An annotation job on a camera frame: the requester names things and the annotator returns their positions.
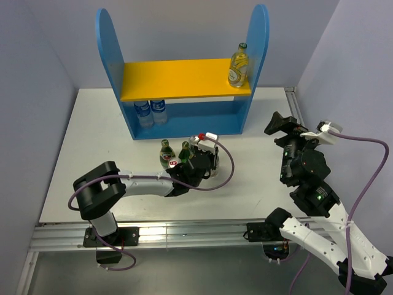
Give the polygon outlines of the clear Chang bottle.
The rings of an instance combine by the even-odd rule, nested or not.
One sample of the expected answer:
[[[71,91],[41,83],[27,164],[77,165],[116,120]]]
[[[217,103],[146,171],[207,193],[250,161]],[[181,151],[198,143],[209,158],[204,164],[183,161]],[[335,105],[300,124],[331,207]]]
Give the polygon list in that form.
[[[238,50],[232,55],[228,70],[228,83],[232,87],[240,88],[247,76],[249,66],[249,55],[246,52],[247,44],[242,42],[238,46]]]
[[[214,178],[218,174],[218,169],[219,169],[219,165],[220,165],[220,159],[219,159],[218,154],[215,154],[214,156],[210,156],[209,159],[211,160],[211,165],[205,171],[204,176],[203,176],[204,179]]]

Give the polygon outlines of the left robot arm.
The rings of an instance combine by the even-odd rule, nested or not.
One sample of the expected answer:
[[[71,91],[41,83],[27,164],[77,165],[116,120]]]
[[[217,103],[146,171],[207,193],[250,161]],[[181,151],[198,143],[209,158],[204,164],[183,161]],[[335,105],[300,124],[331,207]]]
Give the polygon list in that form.
[[[193,146],[193,156],[163,170],[157,175],[144,178],[129,177],[121,172],[115,162],[107,161],[81,176],[73,183],[77,199],[77,211],[83,220],[89,221],[105,245],[117,243],[120,237],[117,221],[111,208],[122,198],[135,195],[157,195],[177,197],[188,193],[190,187],[198,187],[208,179],[219,161],[216,146],[213,151],[204,151]]]

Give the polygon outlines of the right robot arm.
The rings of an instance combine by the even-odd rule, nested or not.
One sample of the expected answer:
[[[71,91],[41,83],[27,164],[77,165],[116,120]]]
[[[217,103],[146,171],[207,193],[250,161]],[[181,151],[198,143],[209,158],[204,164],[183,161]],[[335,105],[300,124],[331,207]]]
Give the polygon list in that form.
[[[380,252],[354,223],[356,206],[346,211],[325,182],[330,168],[324,154],[316,149],[322,144],[333,145],[339,138],[361,138],[343,135],[340,126],[327,120],[320,122],[317,130],[310,132],[296,118],[274,112],[264,132],[285,133],[274,141],[283,149],[279,179],[295,188],[290,193],[294,204],[330,238],[315,233],[282,208],[266,218],[267,236],[291,240],[319,258],[337,274],[346,294],[381,294],[387,286],[384,277],[392,274],[392,257]]]

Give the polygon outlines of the blue and yellow shelf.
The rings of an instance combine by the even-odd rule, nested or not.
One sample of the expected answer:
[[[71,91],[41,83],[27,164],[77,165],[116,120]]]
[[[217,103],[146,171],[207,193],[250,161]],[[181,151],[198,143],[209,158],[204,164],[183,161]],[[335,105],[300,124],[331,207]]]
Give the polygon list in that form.
[[[249,68],[240,88],[228,83],[228,58],[124,62],[111,16],[104,8],[96,12],[95,34],[102,64],[134,140],[243,132],[268,51],[266,5],[257,4],[251,14],[246,37]],[[143,128],[133,104],[150,100],[169,103],[168,122]]]

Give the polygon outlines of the silver blue can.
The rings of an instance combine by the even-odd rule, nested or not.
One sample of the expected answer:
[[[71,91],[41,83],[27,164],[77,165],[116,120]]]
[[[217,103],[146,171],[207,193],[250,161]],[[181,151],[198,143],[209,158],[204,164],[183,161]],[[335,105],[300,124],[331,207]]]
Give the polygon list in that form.
[[[198,143],[199,143],[200,139],[197,136],[191,136],[189,138],[189,149],[190,149],[190,145],[195,145],[198,147]]]

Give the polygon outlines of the right green Perrier bottle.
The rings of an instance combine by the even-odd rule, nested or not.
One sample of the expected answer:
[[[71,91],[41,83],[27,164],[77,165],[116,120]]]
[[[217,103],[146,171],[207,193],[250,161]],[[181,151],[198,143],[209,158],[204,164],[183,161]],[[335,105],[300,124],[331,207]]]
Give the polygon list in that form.
[[[188,141],[184,141],[182,143],[182,149],[179,153],[179,158],[181,160],[182,163],[186,163],[186,161],[188,161],[188,159],[192,156],[192,153],[190,151],[190,144]]]

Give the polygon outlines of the green perrier bottle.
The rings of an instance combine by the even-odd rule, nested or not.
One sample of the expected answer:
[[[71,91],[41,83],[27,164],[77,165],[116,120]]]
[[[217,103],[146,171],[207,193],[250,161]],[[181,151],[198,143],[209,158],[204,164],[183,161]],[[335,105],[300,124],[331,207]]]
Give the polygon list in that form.
[[[188,159],[192,156],[192,153],[190,151],[190,144],[188,141],[184,141],[182,143],[182,149],[179,153],[179,158],[181,160],[182,163],[186,163],[186,161],[188,161]]]
[[[164,139],[161,141],[160,149],[160,163],[164,169],[168,168],[168,161],[170,158],[175,157],[176,154],[169,145],[169,141]]]

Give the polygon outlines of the silver can red tab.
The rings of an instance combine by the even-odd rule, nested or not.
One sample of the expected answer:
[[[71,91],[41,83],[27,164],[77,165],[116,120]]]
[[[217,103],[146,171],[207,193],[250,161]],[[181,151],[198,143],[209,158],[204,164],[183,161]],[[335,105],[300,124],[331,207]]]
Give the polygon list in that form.
[[[178,157],[172,157],[168,160],[168,168],[174,168],[176,165],[181,163],[181,159]]]

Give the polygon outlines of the left green Perrier bottle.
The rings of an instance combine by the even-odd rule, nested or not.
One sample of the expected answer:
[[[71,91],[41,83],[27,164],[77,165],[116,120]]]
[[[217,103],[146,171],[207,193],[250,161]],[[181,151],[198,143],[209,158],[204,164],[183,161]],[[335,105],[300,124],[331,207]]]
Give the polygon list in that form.
[[[161,141],[160,149],[160,163],[164,169],[168,168],[168,161],[170,158],[175,157],[176,154],[169,145],[169,141],[164,139]]]

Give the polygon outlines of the right water bottle blue label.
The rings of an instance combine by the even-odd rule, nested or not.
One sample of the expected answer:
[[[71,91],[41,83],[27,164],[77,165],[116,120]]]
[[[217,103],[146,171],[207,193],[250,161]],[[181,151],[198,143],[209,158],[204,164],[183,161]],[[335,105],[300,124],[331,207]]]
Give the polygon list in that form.
[[[164,100],[150,100],[150,108],[153,114],[155,124],[164,125],[167,123],[168,116]]]

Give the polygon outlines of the water bottle blue label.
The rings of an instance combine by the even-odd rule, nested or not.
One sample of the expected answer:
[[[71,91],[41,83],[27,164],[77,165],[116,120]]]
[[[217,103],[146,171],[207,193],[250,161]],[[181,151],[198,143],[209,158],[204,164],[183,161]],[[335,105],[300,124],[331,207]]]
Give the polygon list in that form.
[[[153,114],[155,124],[164,125],[167,123],[168,116],[164,100],[150,100],[150,108]]]
[[[142,128],[151,128],[154,125],[154,119],[150,104],[148,101],[135,101],[134,108]]]

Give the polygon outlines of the left water bottle blue label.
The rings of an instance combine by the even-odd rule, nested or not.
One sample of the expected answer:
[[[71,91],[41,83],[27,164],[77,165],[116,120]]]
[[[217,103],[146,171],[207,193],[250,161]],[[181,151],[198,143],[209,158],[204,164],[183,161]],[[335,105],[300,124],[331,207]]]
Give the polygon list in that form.
[[[150,104],[148,101],[135,101],[134,108],[142,128],[151,128],[154,125],[154,119]]]

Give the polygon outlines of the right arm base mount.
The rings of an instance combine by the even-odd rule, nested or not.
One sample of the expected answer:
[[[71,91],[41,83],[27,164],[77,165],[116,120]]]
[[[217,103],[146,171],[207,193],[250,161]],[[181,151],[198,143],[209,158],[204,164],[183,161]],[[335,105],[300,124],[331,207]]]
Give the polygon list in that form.
[[[260,242],[268,261],[280,262],[289,256],[289,241],[283,238],[279,229],[270,223],[247,223],[243,238],[250,243]]]

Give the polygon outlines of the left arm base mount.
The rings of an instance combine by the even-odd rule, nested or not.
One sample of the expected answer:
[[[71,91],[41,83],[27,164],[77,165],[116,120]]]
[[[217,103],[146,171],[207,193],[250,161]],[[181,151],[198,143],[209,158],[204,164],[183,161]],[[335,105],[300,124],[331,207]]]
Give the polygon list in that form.
[[[119,227],[113,234],[110,234],[102,239],[111,246],[124,250],[127,246],[137,246],[139,242],[139,228],[138,227]],[[96,248],[96,261],[98,264],[104,266],[112,266],[118,264],[122,259],[123,254],[116,250],[99,250],[98,248],[106,247],[96,237],[95,231],[92,227],[85,230],[85,236],[82,243],[84,248]]]

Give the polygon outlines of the aluminium rail frame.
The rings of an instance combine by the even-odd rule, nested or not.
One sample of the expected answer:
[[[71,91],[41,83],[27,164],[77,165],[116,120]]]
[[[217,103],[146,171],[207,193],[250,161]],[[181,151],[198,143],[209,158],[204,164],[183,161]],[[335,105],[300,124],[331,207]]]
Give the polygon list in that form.
[[[140,249],[196,248],[245,244],[240,231],[248,221],[266,218],[281,207],[306,221],[278,180],[281,153],[264,134],[273,112],[301,118],[295,91],[263,88],[255,91],[241,135],[222,137],[235,160],[231,182],[210,194],[190,192],[183,197],[127,198],[114,208],[121,226],[138,226]],[[143,163],[134,152],[154,152],[157,140],[133,140],[114,93],[106,88],[78,91],[70,121],[34,229],[17,293],[27,294],[39,253],[82,250],[87,223],[66,206],[73,180],[104,160],[140,172]]]

